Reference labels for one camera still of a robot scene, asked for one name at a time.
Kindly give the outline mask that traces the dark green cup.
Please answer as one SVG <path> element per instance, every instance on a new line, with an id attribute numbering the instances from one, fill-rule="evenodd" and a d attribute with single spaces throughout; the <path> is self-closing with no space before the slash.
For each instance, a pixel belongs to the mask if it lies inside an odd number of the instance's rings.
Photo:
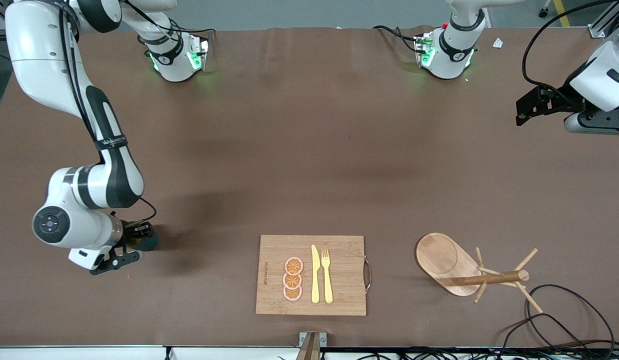
<path id="1" fill-rule="evenodd" d="M 153 251 L 159 243 L 159 235 L 154 232 L 151 235 L 136 239 L 134 244 L 131 244 L 129 248 L 135 251 L 149 252 Z"/>

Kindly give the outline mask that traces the wooden mug tree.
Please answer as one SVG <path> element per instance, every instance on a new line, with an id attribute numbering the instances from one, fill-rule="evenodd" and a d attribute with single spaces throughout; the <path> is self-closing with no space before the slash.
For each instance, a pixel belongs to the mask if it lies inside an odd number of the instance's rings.
<path id="1" fill-rule="evenodd" d="M 509 271 L 488 268 L 481 249 L 476 247 L 474 251 L 475 255 L 470 255 L 449 235 L 431 232 L 415 244 L 414 259 L 431 280 L 452 296 L 474 296 L 473 303 L 478 304 L 488 287 L 506 286 L 520 291 L 536 312 L 543 313 L 542 307 L 532 298 L 531 292 L 524 285 L 530 278 L 525 266 L 538 253 L 538 248 L 533 248 Z"/>

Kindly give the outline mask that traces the brown table mat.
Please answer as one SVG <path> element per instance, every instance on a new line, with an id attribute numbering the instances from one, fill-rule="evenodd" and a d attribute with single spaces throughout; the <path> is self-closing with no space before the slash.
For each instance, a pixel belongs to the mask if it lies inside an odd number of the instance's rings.
<path id="1" fill-rule="evenodd" d="M 602 312 L 619 341 L 619 136 L 573 134 L 563 114 L 518 127 L 532 28 L 479 37 L 462 77 L 419 69 L 371 29 L 218 31 L 206 73 L 170 83 L 136 35 L 84 36 L 157 208 L 159 247 L 103 275 L 31 229 L 52 173 L 99 157 L 83 123 L 12 77 L 0 104 L 0 346 L 499 346 L 525 317 L 517 289 L 479 304 L 416 264 L 449 235 L 487 268 L 533 248 L 529 289 L 557 284 Z M 502 48 L 494 48 L 496 38 Z M 261 235 L 364 237 L 365 316 L 256 313 Z"/>

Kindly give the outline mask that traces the yellow knife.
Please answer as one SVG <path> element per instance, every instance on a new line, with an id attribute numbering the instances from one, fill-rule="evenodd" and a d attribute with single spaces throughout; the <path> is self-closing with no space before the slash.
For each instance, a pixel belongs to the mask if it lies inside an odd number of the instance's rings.
<path id="1" fill-rule="evenodd" d="M 313 304 L 317 304 L 320 301 L 320 289 L 318 273 L 321 268 L 321 258 L 318 253 L 318 249 L 315 244 L 311 245 L 312 255 L 312 286 L 311 286 L 311 301 Z"/>

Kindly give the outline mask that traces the yellow fork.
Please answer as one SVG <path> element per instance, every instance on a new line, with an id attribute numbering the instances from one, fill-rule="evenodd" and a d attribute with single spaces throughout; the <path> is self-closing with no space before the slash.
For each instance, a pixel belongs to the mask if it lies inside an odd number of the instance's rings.
<path id="1" fill-rule="evenodd" d="M 321 250 L 321 266 L 324 273 L 324 301 L 330 305 L 334 301 L 330 265 L 332 264 L 328 249 Z"/>

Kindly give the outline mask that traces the wooden cutting board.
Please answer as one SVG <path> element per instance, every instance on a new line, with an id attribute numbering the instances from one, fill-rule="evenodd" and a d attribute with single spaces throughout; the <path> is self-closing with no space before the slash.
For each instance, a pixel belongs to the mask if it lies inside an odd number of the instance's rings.
<path id="1" fill-rule="evenodd" d="M 324 300 L 324 269 L 318 271 L 319 303 L 312 303 L 312 251 L 328 249 L 333 303 Z M 303 261 L 300 275 L 287 275 L 284 263 Z M 355 316 L 367 314 L 368 282 L 362 235 L 262 235 L 259 246 L 255 312 L 258 315 Z"/>

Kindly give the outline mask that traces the aluminium frame profile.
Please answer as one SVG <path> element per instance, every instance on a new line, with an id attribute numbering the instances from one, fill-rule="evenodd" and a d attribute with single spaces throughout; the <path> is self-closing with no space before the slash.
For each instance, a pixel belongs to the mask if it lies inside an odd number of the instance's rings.
<path id="1" fill-rule="evenodd" d="M 589 23 L 590 38 L 605 38 L 619 27 L 619 0 L 614 0 L 593 23 Z"/>

